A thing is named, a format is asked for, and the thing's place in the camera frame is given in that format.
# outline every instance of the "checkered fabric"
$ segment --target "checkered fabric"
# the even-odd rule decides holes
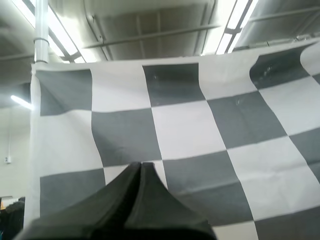
[[[27,218],[146,161],[219,240],[319,240],[319,56],[300,43],[33,67]]]

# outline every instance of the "white wall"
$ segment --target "white wall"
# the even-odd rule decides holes
[[[11,164],[5,164],[9,154],[11,129]],[[29,160],[30,110],[22,106],[0,108],[0,197],[25,197]]]

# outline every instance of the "fluorescent light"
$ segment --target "fluorescent light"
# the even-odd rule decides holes
[[[252,3],[248,9],[248,12],[246,13],[246,15],[241,23],[241,28],[244,28],[247,25],[252,13],[254,12],[254,10],[256,8],[257,3],[258,3],[258,0],[252,0]]]
[[[76,46],[68,36],[66,30],[59,22],[57,16],[52,11],[51,7],[48,8],[48,26],[56,36],[56,38],[63,45],[68,54],[73,55],[78,52]]]
[[[84,64],[84,63],[85,63],[85,60],[84,60],[84,58],[83,58],[82,56],[80,56],[80,57],[76,58],[76,59],[74,60],[74,62],[75,62],[76,64]]]
[[[48,42],[50,48],[54,51],[54,53],[59,57],[64,57],[64,53],[61,51],[61,49],[56,45],[56,43],[53,41],[53,39],[48,36]]]
[[[15,101],[16,103],[20,104],[21,106],[24,106],[24,107],[27,108],[27,109],[30,109],[30,110],[34,110],[34,109],[35,109],[34,106],[32,106],[32,105],[31,105],[30,103],[28,103],[27,101],[21,99],[20,97],[17,97],[17,96],[15,96],[15,95],[12,95],[12,96],[11,96],[11,99],[12,99],[13,101]]]
[[[232,41],[232,43],[231,43],[231,45],[230,45],[230,47],[229,47],[229,49],[228,49],[228,54],[232,53],[232,51],[235,49],[235,46],[236,46],[237,42],[239,41],[239,38],[240,38],[240,36],[241,36],[241,33],[242,33],[242,32],[239,32],[239,33],[237,33],[237,34],[235,35],[235,37],[234,37],[234,39],[233,39],[233,41]]]
[[[36,27],[36,18],[35,15],[30,11],[30,9],[25,5],[25,3],[22,0],[12,0],[13,4],[19,9],[19,11],[22,13],[22,15],[28,20],[28,22],[32,25],[33,28]],[[61,51],[61,49],[55,44],[53,39],[48,36],[48,42],[50,48],[54,51],[55,54],[57,54],[59,57],[64,57],[65,55]]]
[[[82,49],[84,43],[82,41],[82,32],[79,21],[70,17],[59,17],[65,30],[73,40],[76,47],[79,49],[81,56],[87,63],[97,62],[97,58],[91,49]]]
[[[248,3],[248,0],[237,0],[236,1],[235,7],[232,11],[229,23],[227,25],[227,27],[229,29],[236,29],[236,27],[239,23],[239,20],[240,20],[242,14],[244,13],[244,10],[247,6],[247,3]]]
[[[226,52],[226,49],[229,45],[231,37],[232,37],[232,34],[229,34],[229,33],[223,34],[223,37],[220,41],[220,45],[219,45],[218,49],[216,50],[215,54],[220,55],[220,54],[224,54]]]
[[[19,9],[23,16],[28,20],[33,28],[36,27],[35,15],[29,10],[22,0],[12,0],[13,4]]]

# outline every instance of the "ceiling light fixture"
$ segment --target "ceiling light fixture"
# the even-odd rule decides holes
[[[30,11],[30,9],[25,5],[22,0],[12,0],[13,4],[19,9],[22,15],[28,20],[28,22],[32,25],[33,28],[36,27],[36,18],[35,15]],[[61,49],[56,45],[53,39],[48,36],[48,42],[50,48],[53,52],[58,55],[59,57],[64,57],[65,55],[61,51]]]
[[[224,54],[226,52],[226,49],[229,45],[231,38],[232,38],[232,34],[229,34],[229,33],[223,34],[219,47],[216,50],[215,54],[217,55]]]
[[[256,5],[257,5],[258,1],[259,0],[252,0],[251,5],[250,5],[248,11],[246,12],[246,15],[245,15],[245,17],[244,17],[244,19],[243,19],[243,21],[241,23],[240,28],[243,29],[247,25],[252,13],[254,12],[254,10],[256,8]]]
[[[32,5],[36,7],[36,0],[30,0]],[[78,50],[74,43],[72,42],[71,38],[67,34],[66,30],[60,23],[57,16],[54,14],[54,11],[48,6],[48,26],[51,31],[54,33],[56,38],[60,41],[63,45],[64,49],[68,52],[69,55],[75,54]]]
[[[232,51],[235,49],[236,45],[237,45],[237,42],[239,41],[240,39],[240,36],[242,34],[242,29],[246,26],[246,24],[248,23],[252,13],[254,12],[255,8],[256,8],[256,5],[258,3],[259,0],[251,0],[250,1],[250,7],[248,9],[248,11],[246,12],[244,18],[243,18],[243,21],[240,25],[240,32],[238,32],[229,49],[228,49],[228,54],[232,53]],[[231,17],[229,19],[229,22],[227,24],[227,28],[229,29],[236,29],[238,24],[239,24],[239,21],[241,19],[241,17],[243,16],[244,14],[244,11],[245,11],[245,8],[246,6],[248,5],[248,0],[237,0],[236,4],[235,4],[235,7],[232,11],[232,14],[231,14]],[[220,42],[220,45],[218,47],[218,50],[216,51],[216,54],[224,54],[226,52],[226,49],[230,43],[230,40],[232,39],[232,35],[231,34],[228,34],[230,36],[226,36],[228,33],[225,33],[221,39],[221,42]]]
[[[237,42],[239,41],[239,38],[241,36],[241,32],[237,33],[228,49],[228,54],[232,53],[232,51],[235,49],[235,46],[237,44]]]
[[[75,62],[76,64],[84,64],[86,61],[84,60],[84,58],[83,58],[82,56],[80,56],[80,57],[76,58],[76,59],[74,60],[74,62]]]
[[[248,4],[248,0],[237,0],[235,7],[231,13],[230,20],[227,27],[229,29],[236,29],[240,21],[241,16],[243,15],[245,8]]]
[[[15,101],[16,103],[20,104],[21,106],[24,106],[25,108],[27,109],[30,109],[30,110],[34,110],[35,107],[33,105],[31,105],[30,103],[28,103],[27,101],[21,99],[20,97],[17,97],[15,95],[12,95],[11,96],[11,99],[13,101]]]

